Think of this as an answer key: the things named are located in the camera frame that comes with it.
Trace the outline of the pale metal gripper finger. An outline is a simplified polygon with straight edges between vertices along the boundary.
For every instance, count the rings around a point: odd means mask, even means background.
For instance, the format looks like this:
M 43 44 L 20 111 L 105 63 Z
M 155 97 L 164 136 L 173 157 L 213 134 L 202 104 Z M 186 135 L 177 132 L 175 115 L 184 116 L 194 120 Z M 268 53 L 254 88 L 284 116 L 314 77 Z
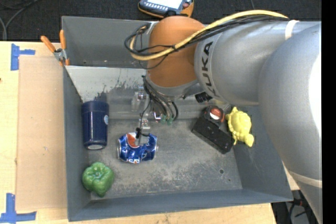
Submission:
M 140 129 L 138 131 L 139 139 L 138 144 L 143 145 L 148 142 L 148 137 L 151 132 L 151 126 L 148 119 L 142 119 L 140 123 Z
M 144 109 L 146 103 L 146 93 L 143 89 L 138 89 L 134 92 L 131 100 L 131 111 L 140 112 Z

